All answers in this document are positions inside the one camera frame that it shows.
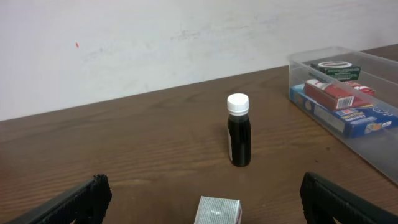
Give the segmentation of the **dark bottle white cap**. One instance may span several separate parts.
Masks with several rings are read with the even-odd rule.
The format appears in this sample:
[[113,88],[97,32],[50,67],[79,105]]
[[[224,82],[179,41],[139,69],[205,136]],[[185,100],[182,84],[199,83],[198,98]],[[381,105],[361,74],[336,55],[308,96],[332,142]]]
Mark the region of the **dark bottle white cap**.
[[243,93],[229,95],[227,109],[229,159],[234,166],[248,166],[251,161],[249,97]]

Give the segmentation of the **white green medicine box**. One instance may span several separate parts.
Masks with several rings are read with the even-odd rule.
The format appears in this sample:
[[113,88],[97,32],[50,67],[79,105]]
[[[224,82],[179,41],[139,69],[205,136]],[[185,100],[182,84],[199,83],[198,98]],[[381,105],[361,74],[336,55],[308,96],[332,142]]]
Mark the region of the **white green medicine box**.
[[240,224],[240,200],[201,196],[194,224]]

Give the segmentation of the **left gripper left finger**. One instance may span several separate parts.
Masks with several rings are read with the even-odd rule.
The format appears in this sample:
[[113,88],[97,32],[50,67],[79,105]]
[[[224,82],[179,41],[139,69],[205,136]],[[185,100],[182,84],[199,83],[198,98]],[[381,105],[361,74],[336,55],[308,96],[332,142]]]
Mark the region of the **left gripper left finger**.
[[92,179],[63,192],[8,224],[101,224],[112,198],[108,177]]

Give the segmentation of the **blue Kool Fever box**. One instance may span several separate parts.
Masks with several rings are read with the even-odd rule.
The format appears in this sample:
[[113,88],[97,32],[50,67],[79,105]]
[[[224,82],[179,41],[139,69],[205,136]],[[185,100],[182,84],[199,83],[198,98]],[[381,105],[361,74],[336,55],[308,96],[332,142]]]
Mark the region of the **blue Kool Fever box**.
[[397,116],[374,105],[330,111],[304,93],[304,85],[290,88],[290,99],[310,116],[345,138],[358,138],[397,127]]

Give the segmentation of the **red small box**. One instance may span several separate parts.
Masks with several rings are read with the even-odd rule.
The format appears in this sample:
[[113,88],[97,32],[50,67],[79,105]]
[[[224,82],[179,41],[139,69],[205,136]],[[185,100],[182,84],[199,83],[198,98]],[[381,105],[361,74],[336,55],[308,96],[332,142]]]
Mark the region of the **red small box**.
[[368,101],[349,93],[333,83],[323,83],[317,79],[307,80],[304,93],[330,111],[355,108],[369,104]]

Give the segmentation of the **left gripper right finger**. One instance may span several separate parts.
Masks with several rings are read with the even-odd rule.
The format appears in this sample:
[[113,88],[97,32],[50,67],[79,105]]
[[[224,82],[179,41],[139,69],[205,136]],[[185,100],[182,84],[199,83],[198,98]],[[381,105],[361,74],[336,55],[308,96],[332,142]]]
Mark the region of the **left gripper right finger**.
[[305,173],[300,197],[308,224],[397,223],[397,215],[373,205],[314,172]]

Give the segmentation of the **clear plastic container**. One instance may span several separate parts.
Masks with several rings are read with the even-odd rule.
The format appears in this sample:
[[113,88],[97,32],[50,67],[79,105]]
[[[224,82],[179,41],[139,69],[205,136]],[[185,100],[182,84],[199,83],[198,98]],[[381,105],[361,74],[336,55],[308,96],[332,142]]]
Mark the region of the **clear plastic container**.
[[[344,47],[327,47],[291,54],[288,56],[288,61],[289,93],[291,87],[304,85],[307,80],[317,79],[323,83],[333,83],[368,101],[367,105],[377,106],[397,116],[396,49],[383,47],[369,52],[359,52]],[[310,66],[312,63],[329,61],[344,61],[359,65],[361,67],[359,79],[339,81]],[[318,120],[316,121],[377,170],[392,181],[397,181],[397,127],[382,129],[358,138],[345,138]]]

